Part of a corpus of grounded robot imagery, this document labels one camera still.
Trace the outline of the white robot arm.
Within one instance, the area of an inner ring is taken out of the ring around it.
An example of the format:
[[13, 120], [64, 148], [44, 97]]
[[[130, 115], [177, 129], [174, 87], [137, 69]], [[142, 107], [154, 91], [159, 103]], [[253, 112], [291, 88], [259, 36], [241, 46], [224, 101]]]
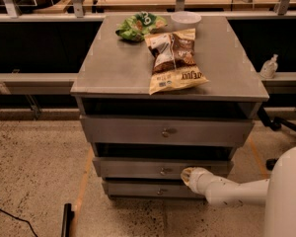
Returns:
[[296, 237], [296, 147], [278, 158], [268, 179], [240, 184], [201, 167], [183, 169], [181, 178], [211, 205], [264, 205], [263, 237]]

